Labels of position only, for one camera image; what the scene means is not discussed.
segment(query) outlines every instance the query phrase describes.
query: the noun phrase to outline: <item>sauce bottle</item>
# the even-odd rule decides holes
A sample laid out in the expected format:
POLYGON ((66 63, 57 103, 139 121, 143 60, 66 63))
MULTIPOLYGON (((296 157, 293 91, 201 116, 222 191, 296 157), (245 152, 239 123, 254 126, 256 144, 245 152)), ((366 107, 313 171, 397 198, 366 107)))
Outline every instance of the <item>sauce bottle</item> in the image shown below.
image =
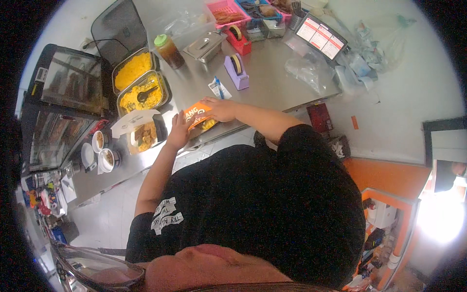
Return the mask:
POLYGON ((154 45, 161 57, 172 69, 176 69, 185 64, 185 59, 183 59, 170 36, 158 35, 154 40, 154 45))

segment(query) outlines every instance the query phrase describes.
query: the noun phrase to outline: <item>display case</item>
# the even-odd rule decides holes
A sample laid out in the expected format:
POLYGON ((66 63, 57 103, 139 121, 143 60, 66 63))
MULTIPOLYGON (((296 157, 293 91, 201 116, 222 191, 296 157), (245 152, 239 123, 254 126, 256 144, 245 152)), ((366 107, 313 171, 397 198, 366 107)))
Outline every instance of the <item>display case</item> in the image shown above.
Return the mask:
POLYGON ((104 58, 45 46, 21 108, 23 175, 64 168, 98 121, 118 118, 111 74, 104 58))

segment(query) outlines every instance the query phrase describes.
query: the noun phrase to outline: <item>pink basket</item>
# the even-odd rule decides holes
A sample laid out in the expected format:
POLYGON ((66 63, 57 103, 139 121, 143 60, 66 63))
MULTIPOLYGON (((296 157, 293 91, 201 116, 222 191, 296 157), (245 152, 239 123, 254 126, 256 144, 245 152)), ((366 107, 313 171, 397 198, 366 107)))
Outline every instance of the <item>pink basket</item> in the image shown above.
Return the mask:
POLYGON ((279 9, 277 9, 276 7, 274 7, 274 9, 280 13, 282 15, 282 21, 285 22, 285 25, 288 25, 290 23, 290 20, 292 19, 292 14, 287 14, 287 13, 284 13, 282 11, 280 11, 279 9))
POLYGON ((215 11, 226 11, 228 13, 235 13, 238 12, 242 14, 245 19, 231 22, 231 23, 226 23, 226 24, 217 24, 216 23, 216 29, 221 29, 224 26, 230 26, 232 24, 235 24, 239 28, 242 28, 245 26, 245 23, 251 21, 251 17, 243 11, 242 8, 240 8, 237 3, 235 3, 234 0, 221 0, 213 3, 206 3, 207 7, 209 10, 214 14, 215 11))

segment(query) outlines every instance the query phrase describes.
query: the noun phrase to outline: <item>stainless steel counter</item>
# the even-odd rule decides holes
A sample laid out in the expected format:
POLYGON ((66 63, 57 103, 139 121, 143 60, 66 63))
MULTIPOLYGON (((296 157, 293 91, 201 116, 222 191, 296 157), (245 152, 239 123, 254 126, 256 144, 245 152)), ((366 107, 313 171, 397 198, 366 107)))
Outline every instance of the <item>stainless steel counter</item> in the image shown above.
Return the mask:
MULTIPOLYGON (((284 112, 305 107, 315 100, 340 93, 340 89, 331 81, 326 85, 325 94, 318 96, 308 85, 288 75, 284 65, 294 52, 281 39, 269 39, 252 44, 251 53, 242 57, 245 70, 249 75, 250 87, 237 91, 224 67, 225 56, 234 54, 235 50, 227 41, 224 41, 222 51, 223 53, 220 52, 206 64, 182 52, 186 64, 176 70, 161 61, 162 72, 172 91, 170 102, 160 108, 169 132, 171 119, 180 109, 190 107, 204 96, 214 96, 208 86, 214 76, 217 76, 232 94, 231 100, 284 112)), ((212 143, 244 127, 247 126, 238 121, 219 123, 206 133, 190 140, 185 148, 195 149, 205 143, 212 143)), ((97 169, 89 173, 76 174, 73 177, 73 183, 77 198, 69 204, 69 208, 76 207, 99 192, 106 191, 115 184, 150 167, 163 146, 161 144, 132 156, 128 152, 124 136, 118 140, 112 139, 111 144, 111 147, 121 153, 119 168, 100 175, 97 175, 97 169)))

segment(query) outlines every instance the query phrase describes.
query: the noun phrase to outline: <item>glass window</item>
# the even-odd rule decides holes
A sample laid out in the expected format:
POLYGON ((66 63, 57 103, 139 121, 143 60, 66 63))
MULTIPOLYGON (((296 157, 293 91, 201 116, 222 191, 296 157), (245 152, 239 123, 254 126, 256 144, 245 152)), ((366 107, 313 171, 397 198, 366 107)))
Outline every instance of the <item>glass window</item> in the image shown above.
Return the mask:
POLYGON ((100 113, 100 61, 71 52, 55 52, 44 82, 41 99, 100 113))
POLYGON ((40 111, 33 133, 29 168, 31 171, 59 167, 92 120, 40 111))

